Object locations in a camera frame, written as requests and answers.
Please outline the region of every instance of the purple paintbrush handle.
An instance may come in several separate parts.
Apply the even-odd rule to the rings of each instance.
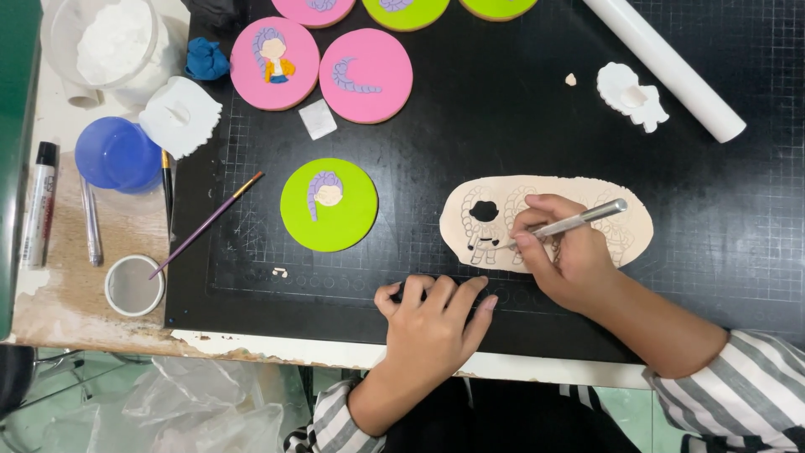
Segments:
[[[177,248],[173,253],[171,253],[170,256],[168,256],[167,260],[164,260],[162,262],[162,264],[159,265],[159,267],[154,271],[154,273],[149,275],[148,280],[154,278],[156,276],[156,274],[159,273],[159,271],[164,269],[165,266],[167,266],[171,261],[173,261],[173,259],[176,258],[176,256],[179,255],[185,248],[187,248],[188,245],[190,245],[191,242],[196,240],[196,238],[201,233],[203,233],[204,230],[207,229],[207,227],[209,227],[210,223],[213,223],[215,221],[215,219],[218,218],[218,216],[221,215],[221,213],[223,213],[226,210],[226,208],[230,207],[232,205],[232,203],[235,202],[235,200],[237,200],[237,198],[229,197],[229,200],[227,200],[226,203],[221,205],[221,207],[218,208],[213,213],[213,215],[209,216],[209,218],[207,219],[206,222],[202,223],[201,226],[199,226],[198,229],[192,235],[190,235],[189,238],[185,239],[185,241],[182,243],[182,245],[179,246],[179,248]]]

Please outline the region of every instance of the black pants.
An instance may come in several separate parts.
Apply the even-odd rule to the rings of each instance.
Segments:
[[[385,453],[583,451],[639,453],[606,413],[557,384],[451,378],[386,433]],[[589,388],[593,407],[597,395]]]

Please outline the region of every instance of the blue plastic cup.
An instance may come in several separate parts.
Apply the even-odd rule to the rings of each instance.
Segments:
[[[76,166],[95,187],[145,193],[161,181],[162,148],[138,124],[108,116],[93,121],[81,132],[76,143]]]

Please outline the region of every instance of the white paper square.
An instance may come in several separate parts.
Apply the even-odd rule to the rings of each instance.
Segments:
[[[324,99],[319,99],[311,105],[299,111],[304,126],[308,129],[311,139],[320,139],[330,132],[335,131],[336,120],[332,118],[330,107]]]

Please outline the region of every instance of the striped sleeve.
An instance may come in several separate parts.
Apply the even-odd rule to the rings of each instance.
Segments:
[[[343,380],[319,393],[313,419],[292,431],[283,444],[286,453],[378,453],[386,437],[361,431],[347,409],[347,395],[361,380]]]
[[[805,451],[805,354],[784,340],[733,330],[724,350],[682,379],[650,376],[682,451]]]

